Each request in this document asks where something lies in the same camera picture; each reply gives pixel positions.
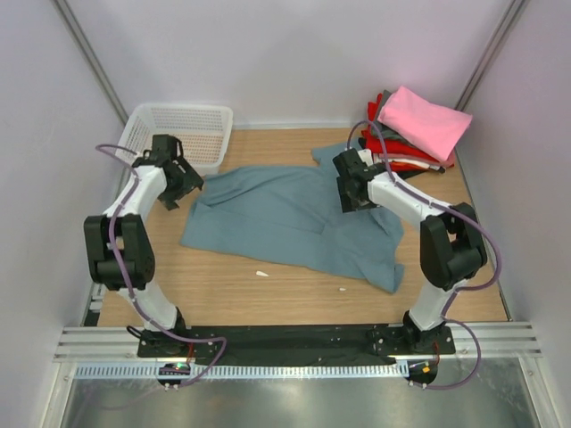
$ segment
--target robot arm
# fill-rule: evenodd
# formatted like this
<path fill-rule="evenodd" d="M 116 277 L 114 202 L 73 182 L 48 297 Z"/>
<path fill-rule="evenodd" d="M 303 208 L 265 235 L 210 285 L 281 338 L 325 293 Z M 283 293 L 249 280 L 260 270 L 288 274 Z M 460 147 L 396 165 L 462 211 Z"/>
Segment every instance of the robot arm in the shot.
<path fill-rule="evenodd" d="M 476 214 L 466 203 L 452 206 L 420 192 L 399 177 L 393 181 L 384 165 L 373 163 L 369 150 L 342 152 L 334 158 L 334 164 L 339 173 L 337 187 L 343 212 L 383 206 L 420 232 L 420 266 L 426 281 L 403 323 L 409 342 L 424 347 L 442 329 L 441 314 L 451 295 L 487 262 L 482 236 L 436 207 L 459 211 L 473 220 Z"/>
<path fill-rule="evenodd" d="M 157 199 L 167 210 L 175 209 L 178 207 L 176 201 L 196 187 L 202 188 L 203 180 L 184 159 L 182 144 L 174 136 L 153 136 L 152 149 L 138 157 L 133 168 L 137 176 L 131 175 L 111 207 L 103 215 L 91 216 L 85 220 L 89 272 L 94 282 L 104 284 L 107 289 L 116 291 L 129 303 L 133 303 L 109 242 L 110 220 L 120 207 L 115 227 L 118 238 L 116 243 L 133 283 L 137 303 L 159 325 L 167 330 L 184 333 L 186 326 L 180 311 L 166 299 L 153 280 L 154 254 L 145 231 L 145 222 Z M 120 202 L 136 180 L 136 191 L 122 206 Z M 146 330 L 156 330 L 146 320 L 144 324 Z"/>

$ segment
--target cable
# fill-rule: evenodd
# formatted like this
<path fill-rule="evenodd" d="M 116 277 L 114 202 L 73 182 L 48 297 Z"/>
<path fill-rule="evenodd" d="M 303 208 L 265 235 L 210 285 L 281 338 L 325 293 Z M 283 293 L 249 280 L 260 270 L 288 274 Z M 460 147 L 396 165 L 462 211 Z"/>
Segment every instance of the cable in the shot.
<path fill-rule="evenodd" d="M 139 177 L 137 171 L 131 165 L 129 165 L 128 162 L 121 159 L 115 153 L 107 152 L 105 150 L 105 148 L 120 149 L 120 150 L 124 150 L 126 152 L 129 152 L 131 154 L 137 154 L 137 153 L 130 150 L 130 149 L 127 149 L 126 147 L 122 147 L 119 145 L 99 144 L 98 146 L 95 147 L 95 149 L 98 152 L 104 153 L 104 154 L 114 158 L 116 161 L 120 162 L 125 168 L 127 168 L 127 170 L 133 175 L 133 178 L 134 178 L 133 185 L 127 190 L 127 192 L 125 193 L 125 196 L 123 196 L 123 198 L 118 203 L 117 208 L 112 213 L 111 220 L 109 222 L 109 243 L 110 243 L 110 247 L 111 247 L 111 250 L 113 252 L 113 255 L 115 256 L 115 259 L 117 260 L 117 264 L 119 266 L 119 270 L 121 272 L 121 275 L 123 276 L 123 280 L 125 281 L 125 285 L 127 286 L 128 296 L 131 299 L 131 302 L 133 303 L 133 307 L 135 308 L 135 310 L 137 311 L 139 316 L 144 319 L 144 321 L 146 321 L 147 323 L 149 323 L 150 325 L 155 327 L 157 330 L 166 334 L 167 336 L 169 336 L 170 338 L 172 338 L 174 340 L 184 342 L 184 343 L 221 342 L 221 346 L 220 346 L 218 352 L 216 353 L 216 355 L 214 356 L 214 358 L 212 359 L 212 361 L 210 362 L 210 364 L 207 367 L 205 367 L 204 370 L 201 373 L 197 374 L 194 378 L 186 380 L 184 382 L 181 382 L 178 387 L 183 388 L 185 386 L 192 385 L 193 383 L 196 383 L 199 379 L 201 379 L 204 375 L 206 375 L 216 365 L 216 363 L 219 361 L 220 357 L 222 357 L 224 350 L 226 349 L 227 340 L 225 337 L 211 337 L 208 339 L 190 339 L 187 337 L 179 336 L 177 334 L 174 334 L 173 332 L 170 332 L 169 330 L 164 328 L 162 325 L 157 323 L 154 319 L 152 319 L 148 315 L 146 315 L 146 313 L 143 311 L 143 309 L 139 305 L 139 303 L 137 301 L 137 297 L 135 295 L 135 290 L 133 289 L 133 284 L 131 283 L 131 278 L 128 275 L 127 267 L 125 266 L 125 261 L 123 260 L 123 257 L 121 256 L 119 247 L 117 246 L 117 241 L 116 241 L 116 236 L 115 236 L 115 224 L 117 222 L 117 218 L 119 216 L 119 213 L 121 212 L 121 210 L 123 209 L 125 204 L 128 202 L 130 197 L 133 195 L 133 193 L 136 191 L 136 189 L 139 185 L 140 177 Z"/>
<path fill-rule="evenodd" d="M 383 134 L 381 133 L 381 130 L 379 129 L 378 125 L 375 122 L 373 122 L 372 120 L 368 120 L 368 119 L 362 120 L 362 121 L 358 122 L 351 129 L 351 132 L 349 133 L 349 137 L 347 138 L 346 150 L 351 149 L 351 138 L 353 136 L 353 133 L 355 132 L 355 130 L 360 125 L 363 125 L 363 124 L 370 125 L 377 132 L 378 139 L 381 142 L 381 147 L 383 148 L 383 162 L 385 164 L 386 172 L 388 173 L 389 178 L 391 178 L 391 180 L 393 181 L 394 185 L 396 185 L 404 193 L 415 198 L 417 201 L 425 203 L 428 206 L 435 207 L 438 210 L 447 212 L 447 213 L 451 214 L 452 216 L 459 218 L 460 220 L 464 221 L 465 223 L 468 223 L 475 230 L 477 230 L 486 239 L 486 241 L 488 241 L 488 243 L 492 247 L 494 257 L 496 258 L 495 270 L 493 272 L 492 277 L 486 283 L 481 284 L 481 285 L 458 287 L 456 290 L 454 290 L 454 292 L 451 294 L 450 298 L 446 301 L 446 304 L 444 305 L 443 310 L 440 314 L 440 316 L 442 317 L 442 319 L 445 323 L 453 323 L 456 325 L 460 325 L 461 327 L 463 327 L 468 332 L 468 334 L 470 336 L 472 336 L 472 339 L 474 340 L 474 344 L 476 346 L 476 364 L 474 365 L 474 368 L 472 369 L 472 371 L 463 380 L 456 382 L 456 383 L 452 383 L 450 385 L 426 385 L 426 384 L 411 381 L 411 384 L 414 384 L 414 385 L 419 386 L 423 389 L 429 389 L 429 390 L 447 391 L 447 390 L 451 390 L 454 388 L 458 388 L 458 387 L 466 384 L 467 382 L 469 382 L 470 379 L 472 379 L 474 377 L 474 375 L 476 374 L 476 371 L 480 367 L 480 362 L 482 360 L 482 350 L 480 348 L 480 342 L 478 341 L 476 334 L 472 331 L 472 329 L 461 321 L 457 321 L 455 319 L 447 318 L 446 313 L 450 309 L 450 306 L 452 305 L 452 303 L 456 299 L 456 296 L 458 296 L 459 292 L 462 292 L 462 291 L 476 292 L 478 290 L 483 290 L 485 288 L 488 288 L 490 285 L 492 285 L 493 283 L 495 283 L 498 280 L 498 278 L 500 277 L 501 267 L 502 267 L 500 248 L 498 247 L 498 244 L 495 242 L 495 240 L 492 238 L 492 236 L 483 227 L 481 227 L 477 222 L 475 222 L 472 218 L 465 216 L 461 212 L 457 212 L 456 210 L 453 210 L 450 207 L 446 207 L 446 206 L 441 205 L 439 203 L 431 202 L 430 200 L 428 200 L 424 196 L 421 196 L 420 194 L 414 192 L 413 190 L 409 189 L 407 186 L 405 186 L 402 183 L 400 183 L 399 181 L 397 181 L 396 177 L 394 176 L 393 170 L 391 169 L 391 162 L 389 161 L 388 153 L 386 150 L 386 143 L 385 143 L 385 139 L 383 138 Z"/>

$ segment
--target wooden tabletop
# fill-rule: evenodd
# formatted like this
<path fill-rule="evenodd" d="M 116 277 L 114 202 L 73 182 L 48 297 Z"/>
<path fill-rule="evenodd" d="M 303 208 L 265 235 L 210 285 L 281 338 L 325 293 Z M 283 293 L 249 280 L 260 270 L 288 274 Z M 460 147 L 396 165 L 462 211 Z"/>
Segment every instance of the wooden tabletop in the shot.
<path fill-rule="evenodd" d="M 233 131 L 222 171 L 244 165 L 315 165 L 311 148 L 340 143 L 347 134 L 347 129 Z M 469 202 L 458 167 L 409 182 L 437 199 Z M 392 323 L 400 322 L 418 297 L 424 276 L 418 233 L 408 224 L 403 224 L 397 251 L 397 261 L 405 265 L 404 279 L 399 291 L 389 294 L 365 280 L 183 247 L 178 241 L 197 194 L 186 196 L 179 210 L 166 211 L 155 203 L 145 225 L 156 257 L 155 279 L 187 325 Z M 257 276 L 258 270 L 269 276 Z M 491 275 L 488 264 L 471 284 L 482 284 Z M 463 321 L 506 320 L 497 286 L 462 293 L 449 315 Z M 129 324 L 142 322 L 127 302 L 107 292 L 99 325 Z"/>

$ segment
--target stack of folded clothes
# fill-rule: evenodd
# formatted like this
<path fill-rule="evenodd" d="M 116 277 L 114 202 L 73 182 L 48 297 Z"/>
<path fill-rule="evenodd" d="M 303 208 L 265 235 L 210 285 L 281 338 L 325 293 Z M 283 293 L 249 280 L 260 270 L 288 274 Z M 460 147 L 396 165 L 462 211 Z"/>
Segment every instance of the stack of folded clothes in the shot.
<path fill-rule="evenodd" d="M 471 120 L 470 115 L 431 104 L 404 86 L 394 94 L 379 94 L 375 102 L 368 103 L 367 113 L 381 131 L 396 172 L 445 172 L 454 165 L 454 145 Z M 360 146 L 373 153 L 375 162 L 382 161 L 383 149 L 375 129 L 369 125 L 361 133 Z"/>

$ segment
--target red folded cloth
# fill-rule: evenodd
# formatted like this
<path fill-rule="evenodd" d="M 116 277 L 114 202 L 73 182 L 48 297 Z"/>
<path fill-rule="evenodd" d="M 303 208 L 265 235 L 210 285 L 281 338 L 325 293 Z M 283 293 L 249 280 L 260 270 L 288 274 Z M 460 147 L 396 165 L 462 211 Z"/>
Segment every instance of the red folded cloth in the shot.
<path fill-rule="evenodd" d="M 369 120 L 376 120 L 377 118 L 375 117 L 375 115 L 377 114 L 377 107 L 379 105 L 379 103 L 381 102 L 383 98 L 383 94 L 379 94 L 377 96 L 377 102 L 376 103 L 368 103 L 368 108 L 367 108 L 367 114 L 368 114 L 368 118 Z M 381 142 L 378 138 L 375 138 L 370 131 L 370 125 L 367 126 L 367 129 L 361 131 L 363 137 L 365 138 L 365 148 L 369 149 L 372 153 L 383 153 L 383 148 L 381 146 Z M 386 150 L 387 150 L 387 154 L 389 154 L 389 156 L 391 155 L 400 155 L 398 156 L 399 158 L 402 157 L 406 157 L 406 158 L 410 158 L 414 161 L 423 161 L 425 163 L 428 163 L 430 165 L 437 165 L 437 166 L 444 166 L 444 167 L 451 167 L 454 164 L 454 158 L 451 158 L 451 161 L 449 162 L 445 162 L 442 163 L 440 161 L 438 161 L 437 159 L 433 158 L 432 156 L 426 154 L 425 152 L 423 152 L 422 150 L 405 144 L 401 141 L 396 141 L 396 140 L 390 140 L 390 139 L 385 139 L 385 144 L 386 144 Z M 399 165 L 399 169 L 398 170 L 405 170 L 405 169 L 401 169 L 401 168 L 405 168 L 402 165 L 406 164 L 401 164 Z"/>

